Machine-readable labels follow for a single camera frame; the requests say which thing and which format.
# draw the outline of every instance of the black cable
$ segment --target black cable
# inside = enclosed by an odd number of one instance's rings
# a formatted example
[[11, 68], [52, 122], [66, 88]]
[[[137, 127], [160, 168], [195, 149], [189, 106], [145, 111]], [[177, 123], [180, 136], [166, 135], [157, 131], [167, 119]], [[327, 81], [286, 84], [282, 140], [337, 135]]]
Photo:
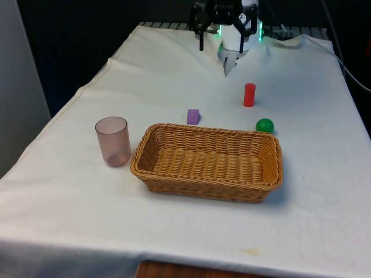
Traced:
[[322, 2], [323, 9], [325, 10], [326, 16], [328, 18], [328, 21], [329, 21], [329, 24], [330, 24], [330, 28], [331, 28], [331, 32], [334, 35], [335, 45], [336, 45], [337, 51], [339, 53], [339, 58], [340, 58], [341, 63], [342, 63], [342, 65], [341, 65], [342, 68], [341, 69], [343, 70], [343, 75], [345, 77], [344, 57], [343, 57], [343, 53], [341, 52], [341, 49], [340, 49], [340, 44], [339, 44], [339, 40], [337, 39], [337, 34], [336, 34], [336, 31], [335, 31], [335, 27], [334, 27], [334, 24], [332, 22], [332, 18], [331, 18], [329, 9], [327, 8], [327, 5], [326, 5], [325, 0], [321, 0], [321, 2]]

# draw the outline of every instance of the basket rim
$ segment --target basket rim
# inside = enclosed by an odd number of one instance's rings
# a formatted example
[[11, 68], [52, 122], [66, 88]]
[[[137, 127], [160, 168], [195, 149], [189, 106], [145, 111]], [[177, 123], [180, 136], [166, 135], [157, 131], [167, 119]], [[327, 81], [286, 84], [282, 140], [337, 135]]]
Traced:
[[[138, 169], [138, 162], [140, 160], [142, 151], [145, 145], [148, 142], [150, 135], [156, 131], [156, 129], [160, 127], [172, 127], [177, 129], [194, 129], [197, 131], [215, 131], [218, 133], [225, 133], [225, 134], [254, 134], [257, 136], [263, 136], [267, 138], [271, 138], [274, 140], [275, 144], [275, 152], [276, 157], [275, 161], [277, 163], [277, 178], [274, 182], [242, 182], [236, 180], [218, 180], [212, 178], [193, 178], [189, 176], [182, 176], [177, 174], [158, 174], [152, 171], [147, 170], [139, 170]], [[147, 180], [154, 180], [154, 181], [173, 181], [173, 182], [192, 182], [192, 183], [207, 183], [210, 185], [218, 184], [218, 185], [226, 185], [229, 187], [240, 188], [240, 189], [250, 189], [250, 190], [260, 190], [260, 191], [272, 191], [275, 188], [279, 187], [282, 183], [283, 179], [283, 169], [282, 169], [282, 154], [281, 154], [281, 147], [279, 145], [278, 139], [270, 133], [259, 132], [259, 131], [244, 131], [244, 130], [228, 130], [228, 129], [218, 129], [212, 127], [199, 127], [199, 126], [187, 126], [187, 125], [178, 125], [174, 123], [156, 123], [150, 126], [143, 135], [136, 151], [135, 155], [130, 163], [130, 170], [132, 174], [134, 174], [137, 178], [143, 181]]]

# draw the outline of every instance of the wicker basket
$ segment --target wicker basket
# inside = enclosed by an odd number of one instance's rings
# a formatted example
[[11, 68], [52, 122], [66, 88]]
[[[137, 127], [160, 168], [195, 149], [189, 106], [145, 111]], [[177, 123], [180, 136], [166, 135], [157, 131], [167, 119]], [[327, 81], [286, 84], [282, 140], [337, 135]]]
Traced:
[[282, 183], [282, 154], [268, 133], [157, 124], [130, 170], [152, 192], [260, 203]]

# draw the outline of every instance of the green ball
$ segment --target green ball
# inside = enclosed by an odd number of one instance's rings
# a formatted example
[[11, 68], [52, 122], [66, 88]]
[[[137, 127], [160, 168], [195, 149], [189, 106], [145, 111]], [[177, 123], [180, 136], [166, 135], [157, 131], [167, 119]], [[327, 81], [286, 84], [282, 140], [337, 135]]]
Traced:
[[258, 120], [258, 122], [256, 123], [255, 129], [257, 131], [273, 133], [274, 125], [273, 122], [269, 119], [261, 119]]

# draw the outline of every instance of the green led light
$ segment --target green led light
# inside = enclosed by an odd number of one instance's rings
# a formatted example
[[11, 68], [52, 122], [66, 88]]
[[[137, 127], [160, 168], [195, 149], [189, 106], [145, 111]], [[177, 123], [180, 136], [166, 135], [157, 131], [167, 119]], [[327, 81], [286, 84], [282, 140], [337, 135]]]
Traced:
[[263, 38], [263, 22], [260, 22], [260, 31], [259, 31], [259, 42]]

